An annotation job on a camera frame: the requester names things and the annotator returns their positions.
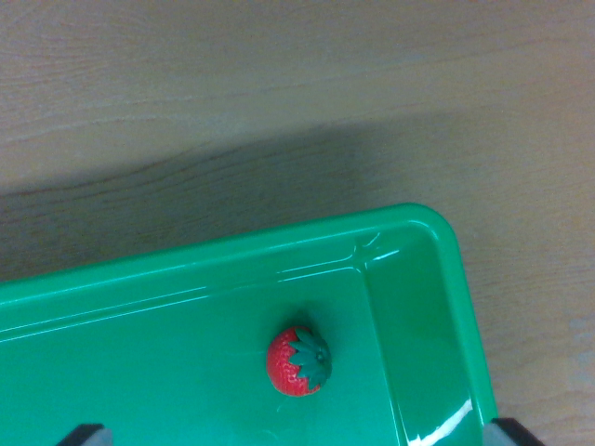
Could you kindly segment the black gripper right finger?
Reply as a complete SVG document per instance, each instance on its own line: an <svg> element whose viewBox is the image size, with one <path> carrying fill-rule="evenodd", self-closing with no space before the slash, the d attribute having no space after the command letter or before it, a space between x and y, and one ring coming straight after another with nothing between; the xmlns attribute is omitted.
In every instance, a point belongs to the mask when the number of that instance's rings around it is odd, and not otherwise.
<svg viewBox="0 0 595 446"><path fill-rule="evenodd" d="M544 446L514 418L494 418L483 427L483 446Z"/></svg>

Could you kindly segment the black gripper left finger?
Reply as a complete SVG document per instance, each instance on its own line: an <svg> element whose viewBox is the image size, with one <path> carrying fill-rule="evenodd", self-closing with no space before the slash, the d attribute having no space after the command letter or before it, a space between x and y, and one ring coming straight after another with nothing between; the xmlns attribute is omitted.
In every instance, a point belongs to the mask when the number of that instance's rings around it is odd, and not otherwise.
<svg viewBox="0 0 595 446"><path fill-rule="evenodd" d="M113 446L113 434L103 424L81 424L61 439L57 446Z"/></svg>

